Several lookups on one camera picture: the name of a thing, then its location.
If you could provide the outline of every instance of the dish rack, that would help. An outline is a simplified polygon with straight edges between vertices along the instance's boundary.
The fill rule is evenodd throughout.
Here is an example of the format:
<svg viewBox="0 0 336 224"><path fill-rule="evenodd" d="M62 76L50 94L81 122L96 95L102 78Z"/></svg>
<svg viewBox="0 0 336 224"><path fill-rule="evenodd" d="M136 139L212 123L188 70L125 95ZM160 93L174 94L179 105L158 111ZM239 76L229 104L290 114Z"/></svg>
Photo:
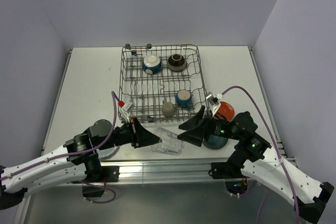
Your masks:
<svg viewBox="0 0 336 224"><path fill-rule="evenodd" d="M172 54L182 54L186 59L186 68L173 72L167 68L167 61ZM147 74L142 69L143 58L156 55L161 59L162 70L157 74ZM131 116L141 123L185 121L193 117L206 106L201 58L197 46L164 45L131 47L126 44L121 53L121 71L119 98L124 102L131 100L135 106ZM180 90L188 90L192 96L190 108L182 108L175 102L175 95ZM176 114L166 118L161 113L163 101L175 104Z"/></svg>

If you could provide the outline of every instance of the white enclosure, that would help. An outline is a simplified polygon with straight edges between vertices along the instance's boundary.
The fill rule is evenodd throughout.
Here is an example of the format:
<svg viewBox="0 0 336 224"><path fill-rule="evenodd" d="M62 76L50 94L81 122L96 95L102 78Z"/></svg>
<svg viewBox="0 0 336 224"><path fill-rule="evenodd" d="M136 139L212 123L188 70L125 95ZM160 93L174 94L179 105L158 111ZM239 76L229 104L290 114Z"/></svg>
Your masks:
<svg viewBox="0 0 336 224"><path fill-rule="evenodd" d="M336 185L335 11L336 0L0 0L0 165L40 155L68 49L241 45L253 47L286 152ZM333 195L319 223L335 209Z"/></svg>

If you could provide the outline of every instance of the transparent container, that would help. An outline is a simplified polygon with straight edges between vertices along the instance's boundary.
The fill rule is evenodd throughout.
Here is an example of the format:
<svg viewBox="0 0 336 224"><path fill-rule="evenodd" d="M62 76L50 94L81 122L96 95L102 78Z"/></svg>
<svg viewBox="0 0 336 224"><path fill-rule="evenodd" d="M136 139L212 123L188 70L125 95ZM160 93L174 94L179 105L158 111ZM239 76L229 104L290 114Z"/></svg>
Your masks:
<svg viewBox="0 0 336 224"><path fill-rule="evenodd" d="M177 139L177 134L164 128L157 128L155 135L160 138L158 144L152 145L153 152L169 155L180 155L184 149L184 142Z"/></svg>

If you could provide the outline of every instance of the white tabletop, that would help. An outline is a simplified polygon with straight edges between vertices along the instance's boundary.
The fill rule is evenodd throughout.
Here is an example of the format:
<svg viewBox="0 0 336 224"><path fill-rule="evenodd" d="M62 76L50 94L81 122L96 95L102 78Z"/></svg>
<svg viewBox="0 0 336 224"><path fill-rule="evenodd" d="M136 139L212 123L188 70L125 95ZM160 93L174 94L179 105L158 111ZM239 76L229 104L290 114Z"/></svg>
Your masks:
<svg viewBox="0 0 336 224"><path fill-rule="evenodd" d="M266 104L248 47L199 47L204 82L207 91L218 94L233 85L247 89L271 125ZM111 90L119 90L121 47L74 48L57 102L53 121L47 138L45 153L63 145L65 141L83 132L99 119L113 120ZM256 109L241 90L228 92L222 101L231 104L235 114L249 111L259 126L257 133L271 143L271 139ZM181 132L176 125L164 123L144 125L154 132L157 127ZM145 161L161 159L219 158L229 157L235 140L229 140L221 150L210 150L185 143L179 156L154 153L151 147L133 149L128 144L121 146L114 161Z"/></svg>

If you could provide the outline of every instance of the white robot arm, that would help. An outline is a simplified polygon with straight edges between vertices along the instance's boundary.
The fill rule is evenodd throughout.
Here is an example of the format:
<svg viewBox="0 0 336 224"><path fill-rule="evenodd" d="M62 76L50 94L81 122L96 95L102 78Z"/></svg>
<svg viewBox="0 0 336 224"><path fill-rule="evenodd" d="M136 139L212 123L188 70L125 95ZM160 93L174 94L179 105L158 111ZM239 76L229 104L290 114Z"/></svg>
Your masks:
<svg viewBox="0 0 336 224"><path fill-rule="evenodd" d="M249 112L237 114L231 122L228 122L224 116L214 119L221 105L219 100L232 88L243 90L251 98L270 133L274 146L256 133L258 126ZM223 94L217 96L212 93L207 94L210 109L205 111L203 106L193 118L181 124L179 129L185 132L177 138L196 146L201 146L211 136L238 140L235 151L226 162L211 163L211 176L214 179L243 176L253 178L295 206L300 217L313 224L317 223L334 187L328 182L321 183L309 177L280 155L277 143L264 117L244 88L233 86Z"/></svg>
<svg viewBox="0 0 336 224"><path fill-rule="evenodd" d="M102 175L100 162L113 154L116 146L130 143L139 148L160 140L143 128L137 118L112 129L109 121L99 120L50 153L18 166L0 166L0 210L48 187L97 182Z"/></svg>
<svg viewBox="0 0 336 224"><path fill-rule="evenodd" d="M232 88L242 89L251 98L270 133L273 146L256 133L258 126L249 112L237 114L231 122L225 117L213 118L220 107L219 100ZM211 163L212 177L253 178L295 206L303 219L317 223L334 187L309 177L280 155L265 119L245 89L233 86L216 97L209 93L206 98L210 110L205 111L203 106L193 118L181 124L179 129L185 132L177 138L196 146L201 146L212 135L238 140L235 151L226 162ZM97 182L102 173L100 161L112 154L116 146L130 143L139 148L158 143L159 137L144 129L136 118L129 119L131 107L129 103L122 110L126 123L120 128L113 129L116 117L113 125L107 120L99 120L44 156L15 167L0 166L0 210L15 206L24 197L51 186L77 181Z"/></svg>

